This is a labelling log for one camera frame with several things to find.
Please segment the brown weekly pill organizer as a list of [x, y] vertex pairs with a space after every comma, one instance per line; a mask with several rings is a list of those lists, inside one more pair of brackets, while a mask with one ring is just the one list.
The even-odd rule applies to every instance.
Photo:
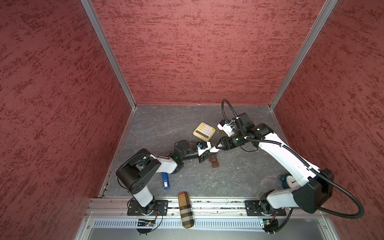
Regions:
[[220, 166], [217, 155], [213, 155], [209, 158], [209, 161], [212, 164], [212, 168], [218, 168]]

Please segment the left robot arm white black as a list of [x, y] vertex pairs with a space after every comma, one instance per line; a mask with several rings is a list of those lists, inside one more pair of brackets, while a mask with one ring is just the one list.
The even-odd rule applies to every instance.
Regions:
[[118, 168], [116, 176], [119, 185], [129, 191], [144, 211], [152, 210], [155, 198], [147, 184], [156, 173], [176, 174], [184, 167], [184, 161], [197, 159], [202, 163], [218, 151], [210, 142], [187, 140], [176, 142], [174, 151], [167, 157], [141, 149]]

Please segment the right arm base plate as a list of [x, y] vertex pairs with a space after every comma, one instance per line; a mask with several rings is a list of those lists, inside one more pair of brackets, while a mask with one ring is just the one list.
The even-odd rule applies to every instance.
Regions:
[[274, 209], [267, 201], [246, 200], [244, 203], [249, 217], [282, 217], [287, 215], [284, 208]]

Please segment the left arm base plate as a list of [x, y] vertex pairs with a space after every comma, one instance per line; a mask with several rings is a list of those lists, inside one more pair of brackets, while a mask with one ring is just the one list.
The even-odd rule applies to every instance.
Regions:
[[131, 199], [127, 203], [128, 216], [166, 216], [168, 212], [169, 201], [153, 200], [148, 206], [142, 207], [135, 199]]

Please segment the white pill bottle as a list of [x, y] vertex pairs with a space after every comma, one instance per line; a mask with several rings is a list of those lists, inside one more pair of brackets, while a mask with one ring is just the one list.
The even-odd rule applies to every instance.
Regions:
[[217, 153], [220, 149], [217, 149], [215, 146], [209, 149], [210, 153]]

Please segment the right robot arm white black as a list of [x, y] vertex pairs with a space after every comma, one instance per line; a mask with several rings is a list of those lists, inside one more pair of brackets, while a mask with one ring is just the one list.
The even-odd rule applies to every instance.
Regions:
[[333, 187], [317, 174], [333, 178], [330, 170], [321, 170], [307, 160], [301, 161], [293, 150], [266, 124], [249, 124], [245, 133], [235, 133], [230, 124], [221, 121], [218, 128], [227, 136], [215, 148], [228, 151], [251, 142], [279, 162], [294, 179], [284, 190], [272, 190], [260, 199], [260, 211], [273, 215], [280, 208], [299, 208], [307, 213], [316, 212], [332, 195]]

